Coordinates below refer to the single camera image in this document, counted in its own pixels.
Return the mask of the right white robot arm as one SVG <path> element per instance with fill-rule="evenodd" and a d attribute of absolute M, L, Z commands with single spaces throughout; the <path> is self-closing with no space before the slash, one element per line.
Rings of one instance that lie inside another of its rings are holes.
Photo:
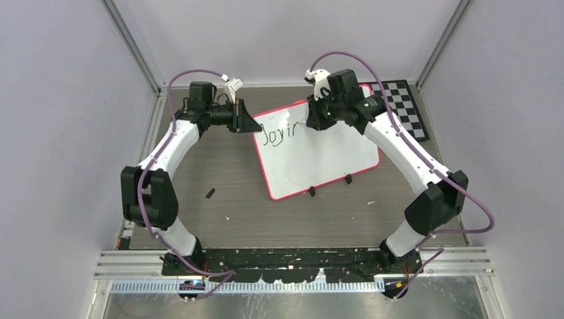
<path fill-rule="evenodd" d="M 380 268 L 398 272 L 406 264 L 406 255 L 426 236 L 461 213 L 468 177 L 436 161 L 388 110 L 385 97 L 365 95 L 353 70 L 308 70 L 305 81 L 314 87 L 307 99 L 307 127 L 322 131 L 338 122 L 353 127 L 384 151 L 416 195 L 401 225 L 376 253 Z"/>

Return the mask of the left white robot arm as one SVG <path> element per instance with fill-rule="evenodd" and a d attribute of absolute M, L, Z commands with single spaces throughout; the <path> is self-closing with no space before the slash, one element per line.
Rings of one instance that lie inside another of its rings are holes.
<path fill-rule="evenodd" d="M 179 203 L 172 177 L 188 150 L 211 126 L 225 126 L 233 133 L 260 132 L 261 126 L 250 116 L 244 101 L 235 93 L 242 80 L 228 80 L 227 100 L 214 100 L 217 88 L 210 82 L 192 82 L 189 96 L 173 114 L 166 135 L 152 153 L 138 165 L 126 166 L 120 174 L 123 216 L 127 221 L 163 239 L 173 253 L 180 255 L 178 266 L 188 275 L 204 266 L 200 240 L 191 234 L 178 217 Z"/>

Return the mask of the pink framed whiteboard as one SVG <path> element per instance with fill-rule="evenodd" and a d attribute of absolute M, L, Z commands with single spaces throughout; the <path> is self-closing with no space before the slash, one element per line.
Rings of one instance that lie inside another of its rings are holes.
<path fill-rule="evenodd" d="M 254 117 L 253 135 L 267 191 L 274 201 L 344 179 L 380 163 L 379 148 L 344 122 L 328 130 L 306 127 L 308 104 L 292 104 Z"/>

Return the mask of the black marker cap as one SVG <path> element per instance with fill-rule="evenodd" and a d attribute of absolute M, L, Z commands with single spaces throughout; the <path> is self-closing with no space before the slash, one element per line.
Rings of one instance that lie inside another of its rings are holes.
<path fill-rule="evenodd" d="M 213 196 L 213 194 L 215 193 L 215 188 L 211 188 L 205 195 L 206 199 L 209 199 Z"/>

